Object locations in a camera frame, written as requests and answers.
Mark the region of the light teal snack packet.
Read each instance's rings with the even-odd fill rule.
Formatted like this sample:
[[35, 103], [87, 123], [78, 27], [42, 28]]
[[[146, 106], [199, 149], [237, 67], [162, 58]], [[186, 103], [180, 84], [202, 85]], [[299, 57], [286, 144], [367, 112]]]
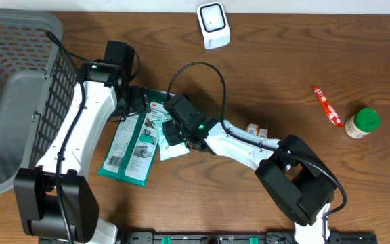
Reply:
[[178, 157], [189, 153], [189, 149], [184, 146], [169, 146], [165, 140], [162, 125], [158, 127], [159, 132], [159, 148], [160, 148], [160, 160], [164, 161], [173, 157]]

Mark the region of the green white wipes pack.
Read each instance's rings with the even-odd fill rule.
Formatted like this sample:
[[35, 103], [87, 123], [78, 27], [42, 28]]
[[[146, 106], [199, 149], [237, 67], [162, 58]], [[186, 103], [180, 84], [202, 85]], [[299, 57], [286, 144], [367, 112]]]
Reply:
[[158, 150], [158, 128], [167, 120], [165, 92], [147, 91], [151, 111], [127, 117], [118, 124], [112, 144], [98, 174], [144, 187]]

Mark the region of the orange juice box pair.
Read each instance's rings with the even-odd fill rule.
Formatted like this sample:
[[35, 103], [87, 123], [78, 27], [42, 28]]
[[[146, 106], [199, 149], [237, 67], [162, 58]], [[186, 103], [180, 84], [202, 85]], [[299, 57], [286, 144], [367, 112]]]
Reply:
[[257, 124], [250, 123], [246, 127], [246, 131], [250, 134], [262, 137], [262, 138], [267, 138], [268, 137], [268, 130], [260, 128]]

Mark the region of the red snack packet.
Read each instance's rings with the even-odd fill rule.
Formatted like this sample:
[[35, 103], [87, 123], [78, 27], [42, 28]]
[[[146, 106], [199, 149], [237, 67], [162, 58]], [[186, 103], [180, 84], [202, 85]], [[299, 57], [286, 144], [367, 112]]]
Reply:
[[312, 88], [319, 103], [324, 109], [324, 112], [326, 113], [328, 120], [337, 127], [344, 127], [344, 124], [341, 121], [340, 117], [338, 116], [336, 110], [333, 108], [332, 104], [328, 101], [327, 97], [324, 95], [321, 89], [316, 85], [313, 85]]

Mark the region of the green lid white jar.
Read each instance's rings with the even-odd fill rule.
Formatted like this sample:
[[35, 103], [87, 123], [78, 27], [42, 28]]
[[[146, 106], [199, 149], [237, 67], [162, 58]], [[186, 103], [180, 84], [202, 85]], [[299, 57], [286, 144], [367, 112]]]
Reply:
[[345, 131], [348, 136], [359, 139], [377, 130], [380, 124], [380, 115], [375, 110], [363, 108], [345, 122]]

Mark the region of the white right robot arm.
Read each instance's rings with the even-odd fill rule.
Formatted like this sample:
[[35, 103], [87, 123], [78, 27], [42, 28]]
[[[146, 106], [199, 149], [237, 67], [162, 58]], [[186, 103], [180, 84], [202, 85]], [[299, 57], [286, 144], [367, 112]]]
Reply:
[[164, 105], [171, 121], [164, 126], [170, 145], [229, 157], [254, 170], [277, 207], [295, 223], [296, 243], [327, 243], [327, 213], [337, 179], [299, 137], [262, 138], [207, 117], [183, 94], [168, 96]]

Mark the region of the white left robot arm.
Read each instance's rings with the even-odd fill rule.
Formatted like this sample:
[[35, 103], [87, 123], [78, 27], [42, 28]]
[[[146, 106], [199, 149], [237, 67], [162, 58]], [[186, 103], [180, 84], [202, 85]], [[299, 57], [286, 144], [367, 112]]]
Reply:
[[23, 231], [50, 243], [116, 243], [118, 228], [100, 218], [88, 184], [93, 152], [113, 117], [150, 112], [145, 89], [132, 85], [138, 53], [109, 41], [102, 59], [76, 69], [77, 84], [68, 113], [35, 168], [21, 168], [14, 192]]

